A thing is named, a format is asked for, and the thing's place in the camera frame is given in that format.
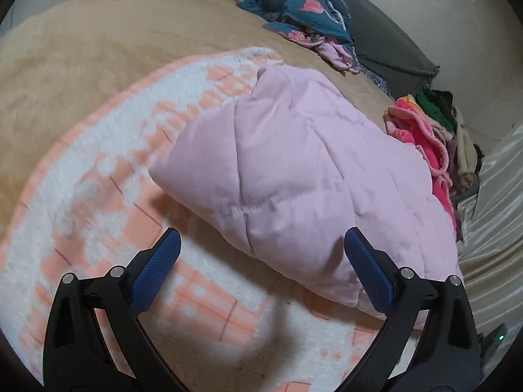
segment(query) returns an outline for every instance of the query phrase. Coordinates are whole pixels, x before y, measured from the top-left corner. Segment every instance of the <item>pink comforter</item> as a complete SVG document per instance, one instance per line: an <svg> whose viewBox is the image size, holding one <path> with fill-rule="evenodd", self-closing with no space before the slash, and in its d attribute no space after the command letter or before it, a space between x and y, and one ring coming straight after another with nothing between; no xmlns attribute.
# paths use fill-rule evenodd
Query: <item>pink comforter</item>
<svg viewBox="0 0 523 392"><path fill-rule="evenodd" d="M345 231L419 276L461 276L427 163L313 69L262 68L252 95L202 113L150 170L226 240L328 299L377 316Z"/></svg>

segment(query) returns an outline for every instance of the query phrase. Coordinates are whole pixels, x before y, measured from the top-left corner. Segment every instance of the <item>white curtain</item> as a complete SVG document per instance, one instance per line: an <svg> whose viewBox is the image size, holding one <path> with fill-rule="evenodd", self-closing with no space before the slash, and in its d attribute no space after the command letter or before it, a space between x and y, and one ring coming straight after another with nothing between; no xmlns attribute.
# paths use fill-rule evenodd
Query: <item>white curtain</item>
<svg viewBox="0 0 523 392"><path fill-rule="evenodd" d="M458 205L459 263L478 333L523 320L523 124L484 158L480 190Z"/></svg>

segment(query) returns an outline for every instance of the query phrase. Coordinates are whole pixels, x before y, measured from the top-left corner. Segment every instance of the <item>orange and white blanket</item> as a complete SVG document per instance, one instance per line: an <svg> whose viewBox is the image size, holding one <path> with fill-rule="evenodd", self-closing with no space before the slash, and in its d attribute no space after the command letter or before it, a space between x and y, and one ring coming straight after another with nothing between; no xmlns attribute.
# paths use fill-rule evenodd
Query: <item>orange and white blanket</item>
<svg viewBox="0 0 523 392"><path fill-rule="evenodd" d="M0 248L0 326L39 380L61 276L125 266L168 226L181 233L181 257L140 321L192 390L335 390L359 361L378 320L238 252L147 172L191 118L249 94L258 68L276 64L279 56L259 47L178 60L115 96L41 160ZM99 315L109 350L128 370ZM414 346L410 339L396 372Z"/></svg>

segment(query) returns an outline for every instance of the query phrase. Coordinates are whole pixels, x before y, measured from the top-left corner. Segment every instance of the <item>wall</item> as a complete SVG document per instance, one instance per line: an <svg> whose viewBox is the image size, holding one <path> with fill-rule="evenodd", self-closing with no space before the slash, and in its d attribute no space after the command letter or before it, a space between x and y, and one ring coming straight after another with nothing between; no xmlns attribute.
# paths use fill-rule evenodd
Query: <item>wall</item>
<svg viewBox="0 0 523 392"><path fill-rule="evenodd" d="M523 26L508 1L370 1L441 66L433 87L453 92L483 148L523 120Z"/></svg>

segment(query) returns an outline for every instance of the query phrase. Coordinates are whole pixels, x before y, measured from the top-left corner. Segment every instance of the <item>silver screw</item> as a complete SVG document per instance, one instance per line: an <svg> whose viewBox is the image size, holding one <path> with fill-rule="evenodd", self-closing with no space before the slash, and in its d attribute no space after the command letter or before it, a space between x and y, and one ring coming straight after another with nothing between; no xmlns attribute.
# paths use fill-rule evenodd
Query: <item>silver screw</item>
<svg viewBox="0 0 523 392"><path fill-rule="evenodd" d="M62 277L62 282L65 284L69 284L74 280L74 275L71 273L67 273L64 277Z"/></svg>
<svg viewBox="0 0 523 392"><path fill-rule="evenodd" d="M460 278L457 275L451 275L450 276L450 282L454 286L459 286L461 284L461 280L460 280Z"/></svg>
<svg viewBox="0 0 523 392"><path fill-rule="evenodd" d="M124 273L124 267L114 267L111 269L111 277L114 277L117 279L118 277L122 277L122 274Z"/></svg>
<svg viewBox="0 0 523 392"><path fill-rule="evenodd" d="M412 271L410 268L401 268L401 277L405 277L406 279L411 279L414 277L414 271Z"/></svg>

